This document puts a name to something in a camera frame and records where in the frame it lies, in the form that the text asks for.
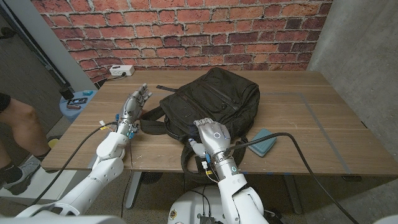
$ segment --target gray sneaker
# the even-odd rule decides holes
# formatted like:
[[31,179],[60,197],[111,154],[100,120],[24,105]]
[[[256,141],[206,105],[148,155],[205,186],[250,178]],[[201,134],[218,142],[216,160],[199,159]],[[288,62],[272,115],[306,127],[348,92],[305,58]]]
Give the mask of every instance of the gray sneaker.
[[33,156],[19,168],[22,171],[22,177],[13,183],[4,185],[4,188],[13,195],[19,195],[27,189],[33,174],[40,168],[40,161]]

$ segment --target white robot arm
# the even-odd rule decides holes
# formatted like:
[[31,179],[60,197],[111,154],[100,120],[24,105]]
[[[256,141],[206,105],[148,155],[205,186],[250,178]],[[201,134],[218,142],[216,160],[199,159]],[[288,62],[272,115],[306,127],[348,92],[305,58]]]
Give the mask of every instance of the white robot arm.
[[115,132],[98,146],[98,162],[91,173],[61,200],[46,205],[33,205],[18,214],[17,217],[33,217],[46,214],[55,208],[62,210],[59,215],[84,214],[103,188],[117,178],[123,171],[124,148],[138,132],[138,125],[134,124],[142,113],[142,107],[152,93],[143,84],[137,91],[130,94],[123,105],[121,118]]
[[210,118],[195,121],[195,125],[199,129],[203,144],[193,140],[190,144],[199,156],[203,155],[203,148],[205,148],[205,153],[211,157],[220,180],[218,188],[228,224],[268,224],[263,217],[264,208],[260,197],[251,187],[245,188],[246,179],[238,172],[233,157],[224,154],[231,143],[231,137],[225,125]]

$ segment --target electrical outlet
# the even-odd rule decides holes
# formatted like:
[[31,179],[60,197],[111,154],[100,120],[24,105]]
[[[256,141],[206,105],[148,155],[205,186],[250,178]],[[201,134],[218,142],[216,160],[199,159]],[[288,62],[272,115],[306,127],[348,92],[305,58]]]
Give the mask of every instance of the electrical outlet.
[[121,76],[123,72],[126,72],[126,76],[131,76],[134,73],[134,67],[132,65],[113,65],[109,71],[112,76]]

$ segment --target teal pad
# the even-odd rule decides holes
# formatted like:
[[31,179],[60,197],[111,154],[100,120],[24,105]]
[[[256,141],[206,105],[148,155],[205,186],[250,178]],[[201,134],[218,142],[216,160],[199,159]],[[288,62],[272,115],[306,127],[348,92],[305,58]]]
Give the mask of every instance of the teal pad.
[[[260,132],[258,132],[256,134],[256,136],[252,139],[252,141],[260,139],[262,137],[266,137],[270,134],[272,134],[270,131],[263,128],[263,129],[261,129]],[[256,153],[259,157],[263,157],[271,149],[271,147],[274,145],[275,141],[276,141],[276,137],[253,144],[253,145],[249,146],[249,148],[254,153]]]

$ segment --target brick wallpaper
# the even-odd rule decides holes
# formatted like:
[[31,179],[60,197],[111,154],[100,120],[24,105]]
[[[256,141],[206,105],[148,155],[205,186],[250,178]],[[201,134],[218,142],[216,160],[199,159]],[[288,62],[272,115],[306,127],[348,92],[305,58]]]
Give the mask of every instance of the brick wallpaper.
[[32,0],[93,82],[137,70],[305,70],[328,0]]

